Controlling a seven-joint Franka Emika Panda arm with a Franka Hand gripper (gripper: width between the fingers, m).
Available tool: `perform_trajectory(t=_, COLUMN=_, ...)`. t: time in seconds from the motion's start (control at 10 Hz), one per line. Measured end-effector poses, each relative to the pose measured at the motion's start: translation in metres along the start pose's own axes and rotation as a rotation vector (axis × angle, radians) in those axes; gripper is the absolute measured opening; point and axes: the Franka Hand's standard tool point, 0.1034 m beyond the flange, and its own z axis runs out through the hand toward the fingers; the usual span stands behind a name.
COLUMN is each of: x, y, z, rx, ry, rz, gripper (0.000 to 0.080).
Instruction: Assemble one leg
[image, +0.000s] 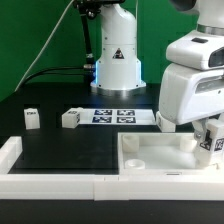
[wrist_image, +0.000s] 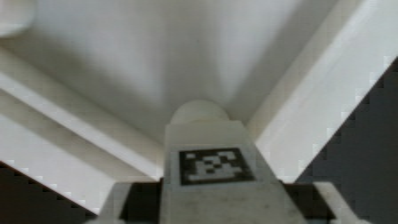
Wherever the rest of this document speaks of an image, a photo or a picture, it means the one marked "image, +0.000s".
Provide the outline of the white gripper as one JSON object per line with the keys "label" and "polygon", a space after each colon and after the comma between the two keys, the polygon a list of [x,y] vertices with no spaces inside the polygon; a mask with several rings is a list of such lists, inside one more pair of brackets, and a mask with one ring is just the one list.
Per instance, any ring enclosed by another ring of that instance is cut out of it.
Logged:
{"label": "white gripper", "polygon": [[170,122],[192,122],[194,137],[204,141],[208,117],[224,112],[224,69],[200,71],[170,64],[162,78],[159,111]]}

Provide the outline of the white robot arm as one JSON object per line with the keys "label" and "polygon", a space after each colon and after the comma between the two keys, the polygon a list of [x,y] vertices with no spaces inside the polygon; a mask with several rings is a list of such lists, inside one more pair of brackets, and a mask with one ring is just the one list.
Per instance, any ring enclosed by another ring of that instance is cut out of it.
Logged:
{"label": "white robot arm", "polygon": [[[224,113],[224,0],[171,0],[177,11],[199,15],[197,27],[170,43],[158,101],[159,115],[182,125]],[[158,45],[137,35],[137,17],[117,3],[100,7],[102,47],[91,90],[129,96],[146,88],[138,41],[150,54]]]}

